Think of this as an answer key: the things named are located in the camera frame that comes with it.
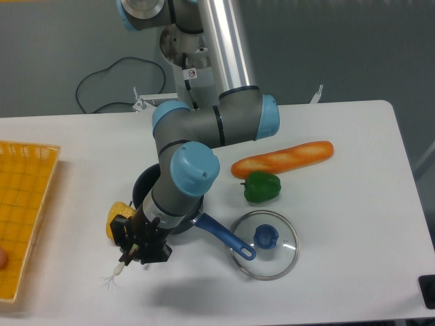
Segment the person fingertip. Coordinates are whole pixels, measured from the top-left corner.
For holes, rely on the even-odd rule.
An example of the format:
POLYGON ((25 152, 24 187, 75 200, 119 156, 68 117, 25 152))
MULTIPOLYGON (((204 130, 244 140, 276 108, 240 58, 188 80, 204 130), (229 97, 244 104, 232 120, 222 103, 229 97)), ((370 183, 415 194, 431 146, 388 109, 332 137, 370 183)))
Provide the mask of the person fingertip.
POLYGON ((8 262, 8 254, 4 248, 0 248, 0 269, 4 269, 8 262))

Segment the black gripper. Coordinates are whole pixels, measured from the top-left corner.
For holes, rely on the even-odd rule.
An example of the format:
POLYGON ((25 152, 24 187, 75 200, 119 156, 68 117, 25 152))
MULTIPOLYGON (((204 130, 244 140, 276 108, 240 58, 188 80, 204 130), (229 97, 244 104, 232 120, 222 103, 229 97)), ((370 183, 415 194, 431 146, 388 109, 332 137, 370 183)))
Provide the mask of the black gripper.
POLYGON ((132 261, 142 265, 168 261, 172 249, 167 245, 167 238, 172 229, 158 227, 160 218, 149 220, 142 210, 136 210, 130 219, 131 240, 118 260, 128 266, 132 261))

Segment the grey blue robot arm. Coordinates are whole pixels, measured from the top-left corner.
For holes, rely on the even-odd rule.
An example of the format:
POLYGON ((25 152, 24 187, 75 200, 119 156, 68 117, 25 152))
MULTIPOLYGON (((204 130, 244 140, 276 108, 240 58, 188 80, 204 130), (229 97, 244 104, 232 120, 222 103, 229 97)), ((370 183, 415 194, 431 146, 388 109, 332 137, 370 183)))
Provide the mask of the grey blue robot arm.
POLYGON ((167 101, 152 115, 160 175, 131 217, 110 223, 120 264, 165 262, 167 238, 188 224, 212 233, 247 260, 256 252, 202 211, 203 197, 220 171, 216 147, 255 141, 277 133, 275 99, 255 81, 241 9, 236 1, 119 1, 130 29, 172 24, 185 35, 203 35, 219 103, 208 108, 167 101))

